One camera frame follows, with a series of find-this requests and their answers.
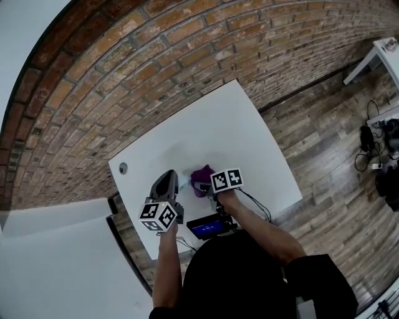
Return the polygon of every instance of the purple cloth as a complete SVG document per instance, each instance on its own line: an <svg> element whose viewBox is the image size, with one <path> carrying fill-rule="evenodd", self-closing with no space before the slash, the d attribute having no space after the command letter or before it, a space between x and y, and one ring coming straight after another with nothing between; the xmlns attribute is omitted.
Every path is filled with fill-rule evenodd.
<svg viewBox="0 0 399 319"><path fill-rule="evenodd" d="M194 188L195 182L202 182L202 183L210 183L211 182L211 175L214 173L214 170L209 167L209 165L205 165L203 168L194 171L191 174L191 186L194 189L195 196L197 197L205 197L206 194L199 189Z"/></svg>

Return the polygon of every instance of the display screen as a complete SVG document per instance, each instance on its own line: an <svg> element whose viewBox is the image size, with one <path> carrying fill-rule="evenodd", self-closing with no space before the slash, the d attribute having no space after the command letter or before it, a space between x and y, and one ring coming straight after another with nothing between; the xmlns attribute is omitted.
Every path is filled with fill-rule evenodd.
<svg viewBox="0 0 399 319"><path fill-rule="evenodd" d="M224 231L224 226L221 221L210 222L205 225L196 226L191 229L195 236L203 237L213 234L215 232L222 232Z"/></svg>

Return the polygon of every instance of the white table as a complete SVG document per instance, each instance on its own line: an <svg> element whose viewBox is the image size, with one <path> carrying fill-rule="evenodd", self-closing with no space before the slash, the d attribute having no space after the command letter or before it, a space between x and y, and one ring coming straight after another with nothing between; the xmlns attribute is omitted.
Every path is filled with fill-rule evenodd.
<svg viewBox="0 0 399 319"><path fill-rule="evenodd" d="M125 162L125 175L118 171ZM195 101L144 134L109 162L119 193L140 239L152 259L158 258L159 237L138 221L138 212L150 194L153 183L174 169L180 183L188 182L194 170L209 164L215 171L240 167L243 189L271 212L280 211L302 199L298 185L276 141L237 81L230 82ZM251 209L256 206L242 194L240 199ZM197 198L184 186L177 201L185 209L185 223L178 236L198 248L198 240L186 222L214 212L209 200ZM179 252L189 250L178 244Z"/></svg>
<svg viewBox="0 0 399 319"><path fill-rule="evenodd" d="M391 75L391 78L399 89L399 47L397 47L396 50L393 52L386 50L384 48L384 45L390 40L394 40L397 42L397 40L393 37L374 41L371 51L366 55L361 63L359 63L357 67L348 75L348 77L344 80L344 84L348 85L348 83L352 81L360 73L360 71L362 71L368 65L368 63L377 55L384 63L385 67L388 70L388 73ZM389 104L393 106L390 111L387 111L375 118L369 119L367 121L367 125L371 125L378 121L393 117L397 113L399 113L399 97L390 100Z"/></svg>

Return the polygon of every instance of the white wall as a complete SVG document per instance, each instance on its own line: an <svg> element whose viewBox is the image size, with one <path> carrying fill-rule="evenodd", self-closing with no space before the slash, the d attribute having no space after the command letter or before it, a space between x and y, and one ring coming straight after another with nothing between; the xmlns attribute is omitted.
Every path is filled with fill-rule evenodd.
<svg viewBox="0 0 399 319"><path fill-rule="evenodd" d="M30 235L98 217L107 217L111 211L106 198L75 202L67 205L0 212L0 225L5 238Z"/></svg>
<svg viewBox="0 0 399 319"><path fill-rule="evenodd" d="M105 218L2 243L2 319L142 319L151 298Z"/></svg>
<svg viewBox="0 0 399 319"><path fill-rule="evenodd" d="M0 123L27 56L70 0L0 1Z"/></svg>

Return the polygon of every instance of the black device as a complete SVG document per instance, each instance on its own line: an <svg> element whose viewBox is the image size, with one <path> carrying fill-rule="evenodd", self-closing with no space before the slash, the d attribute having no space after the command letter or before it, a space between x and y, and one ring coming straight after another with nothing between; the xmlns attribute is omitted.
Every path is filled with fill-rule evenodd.
<svg viewBox="0 0 399 319"><path fill-rule="evenodd" d="M170 169L163 173L151 187L150 195L145 199L145 203L152 202L169 202L177 213L176 222L183 223L184 208L176 201L177 194L179 193L179 181L177 173Z"/></svg>
<svg viewBox="0 0 399 319"><path fill-rule="evenodd" d="M360 127L360 148L364 152L371 152L374 149L374 136L373 133L368 126Z"/></svg>
<svg viewBox="0 0 399 319"><path fill-rule="evenodd" d="M399 211L399 169L389 167L386 173L381 173L375 178L375 185L381 197L385 197L385 202L391 207L392 211Z"/></svg>
<svg viewBox="0 0 399 319"><path fill-rule="evenodd" d="M385 145L389 152L394 153L399 150L399 121L392 118L383 127L385 133Z"/></svg>
<svg viewBox="0 0 399 319"><path fill-rule="evenodd" d="M230 215L216 213L187 222L187 228L198 239L207 240L232 229L233 220Z"/></svg>
<svg viewBox="0 0 399 319"><path fill-rule="evenodd" d="M212 210L216 212L216 214L187 222L187 228L195 237L207 240L237 228L238 225L234 224L231 216L223 210L223 206L213 192L211 183L195 182L194 187L207 195L211 201Z"/></svg>

